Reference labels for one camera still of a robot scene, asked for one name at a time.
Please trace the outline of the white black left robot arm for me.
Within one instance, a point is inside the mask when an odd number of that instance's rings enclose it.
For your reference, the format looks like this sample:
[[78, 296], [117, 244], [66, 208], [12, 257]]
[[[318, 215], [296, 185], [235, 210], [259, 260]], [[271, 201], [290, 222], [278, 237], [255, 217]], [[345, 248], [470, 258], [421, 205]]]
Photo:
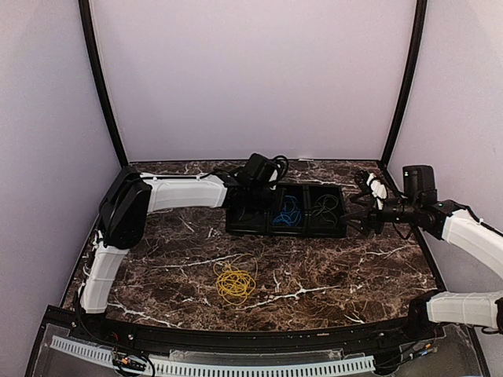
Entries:
[[253, 153], [244, 164], [199, 174], [153, 174], [124, 167], [98, 206], [84, 281], [74, 307], [85, 315], [81, 331], [94, 342], [105, 342], [111, 326], [98, 314], [108, 297], [124, 258], [145, 237], [150, 217], [183, 208], [267, 211], [282, 201], [279, 183], [289, 170], [286, 156], [268, 158]]

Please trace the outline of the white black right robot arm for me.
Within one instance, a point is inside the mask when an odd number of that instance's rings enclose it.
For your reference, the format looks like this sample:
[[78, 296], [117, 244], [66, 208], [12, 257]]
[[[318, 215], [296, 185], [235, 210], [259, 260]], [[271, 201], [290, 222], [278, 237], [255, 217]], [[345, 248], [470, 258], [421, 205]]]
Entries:
[[[444, 243], [446, 250], [456, 251], [462, 261], [475, 262], [494, 276], [502, 276], [502, 232], [477, 216], [470, 206], [452, 199], [440, 200], [433, 167], [403, 167], [402, 191], [396, 196], [389, 196], [387, 185], [368, 171], [357, 172], [354, 181], [359, 191], [350, 201], [361, 209], [345, 214], [341, 218], [345, 225], [368, 236], [382, 232], [386, 224], [407, 224], [427, 233], [430, 240]], [[443, 324], [463, 324], [500, 334], [502, 291], [429, 291], [410, 302], [401, 333], [417, 341]]]

